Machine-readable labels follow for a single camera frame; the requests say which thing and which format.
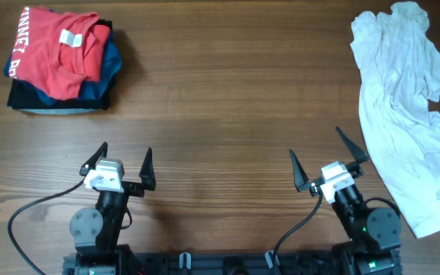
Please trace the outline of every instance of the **black cloth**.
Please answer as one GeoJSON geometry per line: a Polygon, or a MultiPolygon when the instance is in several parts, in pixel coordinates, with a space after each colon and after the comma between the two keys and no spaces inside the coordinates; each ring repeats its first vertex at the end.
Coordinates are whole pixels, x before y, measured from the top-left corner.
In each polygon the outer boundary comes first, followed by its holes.
{"type": "MultiPolygon", "coordinates": [[[[112,22],[100,19],[96,24],[102,24],[110,28],[112,31],[112,22]]],[[[96,110],[107,110],[110,106],[110,90],[116,84],[115,76],[110,80],[108,87],[106,88],[103,97],[100,99],[93,100],[78,100],[69,99],[65,101],[58,101],[53,105],[46,105],[40,100],[37,91],[28,88],[21,80],[13,79],[11,84],[11,91],[8,97],[8,107],[13,109],[73,109],[73,108],[83,108],[83,109],[96,109],[96,110]]]]}

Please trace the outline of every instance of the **red cloth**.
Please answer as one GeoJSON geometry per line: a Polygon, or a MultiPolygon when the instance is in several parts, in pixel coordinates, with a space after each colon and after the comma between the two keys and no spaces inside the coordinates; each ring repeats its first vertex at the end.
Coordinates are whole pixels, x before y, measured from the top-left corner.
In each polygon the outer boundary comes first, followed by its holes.
{"type": "Polygon", "coordinates": [[[28,81],[55,99],[77,98],[83,80],[99,81],[110,30],[95,25],[98,19],[93,12],[58,14],[45,8],[24,8],[9,76],[28,81]],[[60,43],[63,29],[82,34],[81,47],[60,43]]]}

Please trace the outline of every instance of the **wood grain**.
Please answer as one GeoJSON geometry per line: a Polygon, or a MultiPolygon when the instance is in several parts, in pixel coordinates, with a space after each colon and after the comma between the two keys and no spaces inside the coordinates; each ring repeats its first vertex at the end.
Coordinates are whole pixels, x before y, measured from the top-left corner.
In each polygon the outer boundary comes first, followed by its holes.
{"type": "MultiPolygon", "coordinates": [[[[293,187],[288,149],[317,176],[324,164],[350,160],[334,126],[364,144],[351,22],[366,10],[389,12],[392,1],[48,5],[112,20],[123,57],[111,110],[72,116],[5,106],[11,81],[2,68],[21,7],[31,2],[19,3],[0,5],[0,274],[32,273],[7,236],[11,214],[75,184],[103,141],[128,180],[138,179],[146,149],[154,149],[157,191],[131,199],[134,224],[120,243],[136,252],[272,249],[315,205],[293,187]]],[[[440,2],[420,4],[440,51],[440,2]]],[[[440,103],[431,108],[440,111],[440,103]]],[[[364,195],[390,198],[374,166],[364,169],[364,195]]],[[[95,200],[78,189],[35,206],[15,222],[16,238],[41,269],[59,274],[62,257],[75,251],[69,220],[95,200]]],[[[324,202],[282,250],[346,240],[324,202]]],[[[416,240],[404,225],[402,243],[405,274],[440,274],[440,232],[416,240]]]]}

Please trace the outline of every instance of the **crumpled white cloth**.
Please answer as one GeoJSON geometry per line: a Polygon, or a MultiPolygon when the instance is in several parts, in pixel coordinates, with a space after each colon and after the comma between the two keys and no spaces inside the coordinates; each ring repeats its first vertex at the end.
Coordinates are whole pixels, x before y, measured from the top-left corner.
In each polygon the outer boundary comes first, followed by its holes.
{"type": "Polygon", "coordinates": [[[415,2],[355,18],[359,119],[370,157],[417,238],[440,230],[440,53],[415,2]]]}

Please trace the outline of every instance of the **cable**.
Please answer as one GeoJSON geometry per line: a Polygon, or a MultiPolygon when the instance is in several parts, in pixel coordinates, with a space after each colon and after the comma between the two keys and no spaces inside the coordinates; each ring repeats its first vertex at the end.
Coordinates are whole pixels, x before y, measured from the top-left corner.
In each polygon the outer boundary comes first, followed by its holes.
{"type": "Polygon", "coordinates": [[[273,263],[273,267],[274,267],[274,270],[275,270],[276,273],[278,273],[276,255],[278,253],[278,250],[280,249],[281,244],[293,232],[295,232],[296,230],[298,230],[302,226],[304,226],[305,223],[307,223],[317,213],[317,211],[319,210],[321,204],[322,204],[322,190],[320,189],[319,190],[319,200],[318,200],[317,204],[315,205],[315,207],[313,208],[313,210],[310,212],[310,214],[308,216],[306,216],[306,218],[304,218],[298,225],[295,225],[295,227],[291,228],[285,235],[283,235],[283,237],[281,237],[281,239],[278,241],[278,243],[274,247],[273,255],[271,256],[271,262],[273,263]]]}
{"type": "Polygon", "coordinates": [[[121,230],[129,228],[131,225],[131,214],[130,214],[130,210],[128,210],[128,207],[127,207],[127,214],[128,214],[128,218],[130,219],[130,223],[128,225],[123,225],[121,227],[121,230]]]}
{"type": "Polygon", "coordinates": [[[367,205],[368,202],[375,201],[375,200],[386,203],[389,207],[391,207],[391,209],[394,210],[394,212],[398,215],[398,218],[400,218],[400,210],[398,209],[398,206],[396,206],[393,202],[389,201],[388,199],[374,197],[374,198],[367,199],[366,201],[364,201],[364,205],[367,205]]]}
{"type": "Polygon", "coordinates": [[[11,241],[13,242],[13,245],[15,246],[16,250],[18,251],[18,253],[20,253],[20,255],[24,258],[25,261],[27,261],[27,263],[35,270],[37,271],[37,273],[39,273],[40,275],[45,275],[45,273],[40,270],[31,260],[30,258],[28,258],[28,256],[23,252],[23,250],[21,249],[20,245],[18,244],[18,242],[16,241],[14,235],[13,235],[13,228],[11,227],[13,225],[13,221],[15,220],[16,216],[20,213],[22,213],[24,210],[29,209],[31,206],[33,205],[37,205],[41,202],[45,202],[49,199],[55,199],[57,197],[66,195],[67,193],[71,193],[72,191],[78,189],[82,184],[83,184],[84,180],[81,180],[78,184],[76,184],[75,186],[69,188],[66,191],[57,193],[55,195],[52,196],[46,196],[45,198],[42,199],[38,199],[34,202],[30,202],[27,205],[21,207],[20,209],[16,210],[16,212],[11,216],[11,218],[9,219],[8,222],[8,235],[9,238],[11,239],[11,241]]]}

